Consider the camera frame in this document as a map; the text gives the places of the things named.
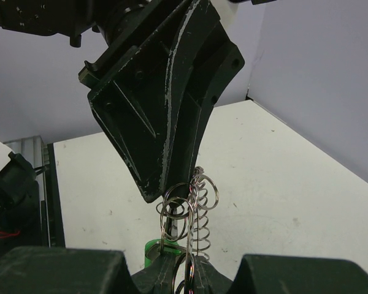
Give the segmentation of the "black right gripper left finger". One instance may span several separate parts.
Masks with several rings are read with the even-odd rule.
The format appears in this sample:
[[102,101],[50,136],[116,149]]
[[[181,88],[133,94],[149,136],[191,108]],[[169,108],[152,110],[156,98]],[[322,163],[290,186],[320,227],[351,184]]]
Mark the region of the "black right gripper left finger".
[[120,251],[17,247],[0,258],[0,293],[134,293]]

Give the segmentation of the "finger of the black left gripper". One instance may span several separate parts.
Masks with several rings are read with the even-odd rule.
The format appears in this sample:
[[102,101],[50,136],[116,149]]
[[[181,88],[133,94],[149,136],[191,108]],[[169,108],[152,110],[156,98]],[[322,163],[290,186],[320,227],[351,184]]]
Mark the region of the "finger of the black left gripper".
[[213,108],[244,65],[237,45],[230,40],[223,25],[216,24],[193,62],[193,71],[178,113],[164,191],[190,181]]

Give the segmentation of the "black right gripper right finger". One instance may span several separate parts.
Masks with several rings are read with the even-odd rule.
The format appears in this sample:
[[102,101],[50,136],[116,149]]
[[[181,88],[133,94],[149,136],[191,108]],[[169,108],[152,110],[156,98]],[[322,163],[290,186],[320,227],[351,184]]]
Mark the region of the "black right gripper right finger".
[[368,274],[349,260],[243,256],[233,293],[368,293]]

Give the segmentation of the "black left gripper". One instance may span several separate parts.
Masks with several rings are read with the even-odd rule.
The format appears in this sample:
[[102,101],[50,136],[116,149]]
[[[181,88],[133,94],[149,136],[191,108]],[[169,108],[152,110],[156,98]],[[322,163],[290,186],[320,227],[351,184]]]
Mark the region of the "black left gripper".
[[178,113],[193,62],[220,18],[210,1],[98,1],[108,48],[85,61],[94,118],[123,158],[143,199],[165,191]]

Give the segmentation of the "black key tag with key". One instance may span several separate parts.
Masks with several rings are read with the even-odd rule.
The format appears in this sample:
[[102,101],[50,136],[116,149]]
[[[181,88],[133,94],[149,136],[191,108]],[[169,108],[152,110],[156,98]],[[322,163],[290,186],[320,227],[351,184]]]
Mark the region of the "black key tag with key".
[[178,230],[178,219],[168,217],[166,227],[166,239],[170,242],[177,242],[183,235],[185,228],[182,227],[182,231]]

